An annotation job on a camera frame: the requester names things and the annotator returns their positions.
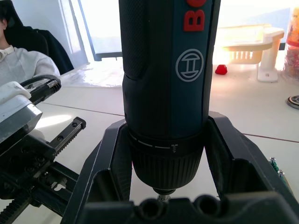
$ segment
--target yellow object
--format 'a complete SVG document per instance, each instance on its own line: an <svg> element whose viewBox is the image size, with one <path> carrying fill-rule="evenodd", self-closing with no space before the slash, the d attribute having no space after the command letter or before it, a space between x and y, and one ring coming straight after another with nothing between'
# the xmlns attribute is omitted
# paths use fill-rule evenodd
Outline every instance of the yellow object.
<svg viewBox="0 0 299 224"><path fill-rule="evenodd" d="M294 8L292 13L286 42L291 46L299 47L299 7Z"/></svg>

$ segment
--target red object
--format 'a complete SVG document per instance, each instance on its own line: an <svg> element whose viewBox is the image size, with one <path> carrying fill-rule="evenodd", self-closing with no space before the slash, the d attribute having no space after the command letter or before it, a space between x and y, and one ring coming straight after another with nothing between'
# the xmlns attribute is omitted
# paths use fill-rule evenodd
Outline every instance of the red object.
<svg viewBox="0 0 299 224"><path fill-rule="evenodd" d="M226 75L226 73L228 72L228 68L221 64L221 65L218 65L215 73L218 74L218 75Z"/></svg>
<svg viewBox="0 0 299 224"><path fill-rule="evenodd" d="M206 0L187 0L188 5L194 8L202 7L205 2Z"/></svg>
<svg viewBox="0 0 299 224"><path fill-rule="evenodd" d="M205 25L204 11L202 11L200 9L200 10L197 10L196 12L194 12L194 11L186 12L185 17L184 17L184 31L185 32L203 31L204 25Z"/></svg>

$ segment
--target red bosch text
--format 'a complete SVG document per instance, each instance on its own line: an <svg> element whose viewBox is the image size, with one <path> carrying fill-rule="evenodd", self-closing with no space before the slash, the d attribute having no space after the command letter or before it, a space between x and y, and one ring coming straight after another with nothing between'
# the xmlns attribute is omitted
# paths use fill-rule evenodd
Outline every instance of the red bosch text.
<svg viewBox="0 0 299 224"><path fill-rule="evenodd" d="M189 6L193 8L201 7L206 0L186 0ZM203 31L205 26L205 12L201 9L197 11L189 10L184 16L184 31L197 32Z"/></svg>

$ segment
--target white plastic stand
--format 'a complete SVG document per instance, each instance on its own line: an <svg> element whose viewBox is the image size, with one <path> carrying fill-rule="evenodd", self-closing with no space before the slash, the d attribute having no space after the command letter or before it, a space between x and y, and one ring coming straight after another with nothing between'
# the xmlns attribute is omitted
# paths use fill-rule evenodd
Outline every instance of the white plastic stand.
<svg viewBox="0 0 299 224"><path fill-rule="evenodd" d="M260 82L274 83L278 81L278 72L275 68L276 58L279 50L280 39L284 37L284 30L280 28L267 27L264 29L264 38L272 38L272 48L263 51L257 79Z"/></svg>

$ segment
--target cable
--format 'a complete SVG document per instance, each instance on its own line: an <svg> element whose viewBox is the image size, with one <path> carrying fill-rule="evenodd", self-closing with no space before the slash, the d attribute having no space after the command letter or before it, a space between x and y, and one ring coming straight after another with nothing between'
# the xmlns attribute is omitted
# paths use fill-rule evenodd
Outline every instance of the cable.
<svg viewBox="0 0 299 224"><path fill-rule="evenodd" d="M25 87L25 86L28 86L30 84L36 83L36 82L44 80L44 79L55 79L59 84L61 84L61 81L57 76L54 76L54 75L41 75L41 76L36 76L36 77L31 78L31 79L28 79L28 80L20 83L20 85L22 87Z"/></svg>

